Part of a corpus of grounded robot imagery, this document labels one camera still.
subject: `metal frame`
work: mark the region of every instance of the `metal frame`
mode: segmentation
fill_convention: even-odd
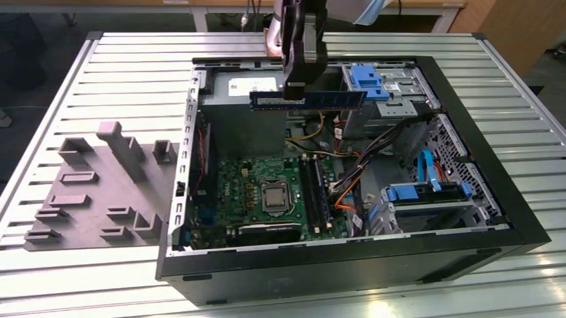
[[[56,151],[45,150],[60,144],[61,136],[53,135],[53,131],[88,138],[85,130],[93,132],[89,127],[104,115],[111,116],[108,120],[120,120],[128,135],[139,140],[149,140],[147,129],[152,140],[157,136],[175,139],[179,131],[167,129],[177,125],[184,114],[187,95],[181,92],[188,88],[191,58],[265,54],[263,35],[257,33],[105,33],[100,40],[104,45],[88,57],[93,41],[87,41],[87,49],[75,62],[75,76],[66,76],[66,89],[62,87],[57,93],[64,101],[54,101],[50,107],[50,115],[64,121],[49,120],[45,124],[49,127],[41,128],[49,132],[40,130],[36,134],[12,175],[12,186],[1,197],[0,211],[6,210],[1,224],[5,227],[8,223],[8,228],[0,230],[4,233],[0,285],[9,288],[0,289],[0,315],[42,313],[60,318],[176,313],[195,317],[237,313],[245,317],[279,318],[299,315],[558,317],[563,314],[566,146],[560,139],[564,135],[538,114],[544,108],[535,97],[535,103],[528,98],[520,78],[502,67],[502,58],[480,45],[486,41],[470,34],[328,33],[325,41],[331,56],[435,57],[552,242],[528,254],[495,261],[452,282],[200,309],[167,283],[155,281],[157,246],[25,252],[22,235],[33,221],[36,205],[18,202],[44,199],[48,184],[28,183],[48,183],[54,178]],[[58,105],[69,103],[81,106]],[[524,131],[516,130],[516,124]]]
[[[406,8],[403,15],[436,15],[439,16],[432,33],[448,32],[460,7],[442,8]],[[5,13],[62,13],[69,26],[75,25],[75,19],[68,19],[68,14],[75,13],[189,13],[195,19],[196,32],[208,32],[205,15],[208,13],[244,13],[245,7],[215,6],[215,5],[161,5],[161,6],[124,6],[124,5],[1,5],[0,11]],[[259,13],[272,13],[272,7],[260,7]],[[396,15],[396,8],[386,8],[382,15]]]

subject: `black wire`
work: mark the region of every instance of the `black wire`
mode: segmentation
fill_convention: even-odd
[[[398,8],[398,12],[396,12],[396,20],[395,20],[395,23],[391,24],[391,28],[388,28],[387,32],[395,31],[396,27],[400,25],[400,16],[402,16],[402,12],[403,12],[403,4],[402,4],[400,0],[396,0],[396,2],[399,3],[399,8]]]
[[[260,14],[260,11],[261,11],[261,0],[259,0],[257,2],[257,15]],[[255,30],[257,30],[257,20],[259,20],[259,17],[255,18],[253,20],[253,32]]]
[[[224,23],[224,24],[227,24],[227,25],[229,25],[231,27],[233,27],[233,28],[236,28],[236,30],[239,30],[240,29],[240,27],[237,26],[237,25],[235,25],[233,23],[231,23],[227,19],[225,19],[225,17],[224,16],[221,16],[223,15],[223,13],[215,13],[215,15],[217,16],[217,18],[220,19],[220,21]]]
[[[255,32],[255,22],[256,22],[256,19],[255,18],[257,16],[257,11],[255,10],[255,0],[251,0],[251,7],[252,7],[252,11],[253,11],[253,18],[252,18],[252,20],[253,20],[253,26],[252,26],[251,32]]]
[[[384,149],[395,140],[395,138],[399,136],[403,128],[412,123],[418,123],[420,121],[428,121],[432,119],[432,117],[436,115],[435,112],[424,113],[420,116],[411,117],[403,119],[398,124],[390,128],[383,134],[380,134],[374,141],[371,141],[370,145],[366,147],[364,151],[362,151],[362,154],[355,161],[355,166],[351,169],[351,171],[337,179],[335,187],[339,187],[341,184],[344,184],[348,180],[352,180],[358,177],[358,175],[363,172],[366,169],[366,166],[371,160],[371,158],[378,154],[378,152]]]

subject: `metal workbench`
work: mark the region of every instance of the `metal workbench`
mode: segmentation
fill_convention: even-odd
[[[45,199],[65,137],[101,144],[100,120],[140,143],[173,140],[195,56],[261,56],[261,34],[92,36],[0,197],[0,315],[105,317],[179,313],[239,317],[556,317],[566,303],[566,134],[490,43],[468,34],[325,35],[331,55],[428,55],[552,242],[452,282],[196,308],[155,281],[157,246],[33,252],[22,235]]]

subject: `table leg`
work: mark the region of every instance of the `table leg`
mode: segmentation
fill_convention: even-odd
[[[72,14],[61,13],[61,15],[62,15],[64,22],[66,23],[66,26],[73,27],[77,24],[77,21],[76,21],[77,15],[75,13]]]
[[[192,18],[195,19],[196,32],[208,32],[208,25],[205,24],[205,8],[191,8]]]
[[[448,33],[459,8],[444,9],[442,16],[436,20],[432,33]]]

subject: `cable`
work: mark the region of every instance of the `cable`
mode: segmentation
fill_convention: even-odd
[[[295,138],[285,138],[284,140],[287,140],[287,141],[288,140],[295,140],[295,141],[307,140],[307,139],[315,137],[317,134],[320,134],[321,128],[324,126],[324,116],[321,115],[321,112],[320,111],[317,112],[317,115],[320,116],[320,124],[317,125],[316,131],[312,134],[309,134],[308,136],[301,136],[301,137],[295,137]]]
[[[347,152],[343,152],[339,150],[339,142],[340,140],[336,138],[336,142],[333,143],[333,153],[335,154],[347,154]],[[352,151],[354,156],[359,157],[360,153],[358,151]]]
[[[391,27],[388,28],[387,32],[392,32],[395,30],[395,28],[400,24],[400,16],[402,16],[402,11],[403,11],[403,4],[402,4],[400,0],[396,0],[396,2],[399,3],[398,11],[396,11],[396,21],[395,21],[395,24],[391,24]]]
[[[195,189],[192,191],[192,196],[196,194],[197,187],[200,185],[200,181],[203,180],[204,176],[204,145],[203,145],[203,131],[200,128],[197,129],[197,139],[199,139],[199,152],[200,152],[200,175],[197,177]]]
[[[300,150],[303,152],[309,152],[309,153],[313,153],[313,154],[324,154],[324,155],[331,156],[331,157],[340,157],[340,158],[349,157],[348,155],[332,154],[331,152],[327,152],[327,151],[323,151],[323,150],[307,149],[303,146],[300,146],[295,141],[291,141],[291,140],[285,140],[285,142],[288,142],[297,150]]]
[[[358,183],[358,181],[360,181],[360,178],[362,178],[362,175],[359,175],[359,176],[358,176],[358,177],[352,180],[352,182],[349,183],[349,185],[347,186],[345,191],[341,193],[341,195],[339,196],[339,198],[337,198],[337,200],[336,200],[336,203],[333,204],[333,208],[335,208],[335,209],[339,209],[340,207],[347,209],[348,205],[340,205],[340,202],[341,202],[341,200],[344,199],[344,196],[347,195],[347,193],[349,192],[349,190],[352,189],[352,187],[355,186],[355,184]]]
[[[225,19],[225,17],[223,16],[223,15],[225,15],[225,13],[215,13],[215,15],[217,16],[217,18],[220,19],[220,22],[224,24],[224,25],[229,25],[232,28],[235,28],[236,30],[239,30],[240,28],[239,28],[239,26],[237,25],[235,25],[233,23],[231,23],[227,19]]]
[[[378,138],[375,138],[370,145],[366,147],[364,151],[362,151],[360,156],[358,157],[358,160],[355,161],[355,167],[354,169],[345,173],[344,177],[341,177],[333,187],[341,186],[347,181],[355,178],[358,174],[363,172],[363,169],[366,169],[366,166],[374,157],[375,154],[379,153],[382,149],[384,149],[395,140],[395,138],[399,136],[403,128],[407,125],[411,125],[412,123],[419,123],[420,121],[428,121],[432,119],[432,117],[436,115],[435,112],[422,114],[420,116],[411,117],[403,119],[398,124],[387,129],[386,132],[383,132]]]
[[[257,26],[256,25],[256,22],[257,22],[257,11],[255,10],[255,0],[251,0],[251,7],[252,7],[252,11],[253,11],[253,18],[252,18],[252,20],[253,20],[253,26],[252,26],[252,29],[251,29],[251,32],[255,32],[255,27]]]
[[[261,0],[259,0],[259,2],[257,2],[257,15],[260,14],[260,11],[261,11]],[[253,32],[255,32],[255,30],[257,30],[257,18],[255,18],[255,20],[253,20]]]

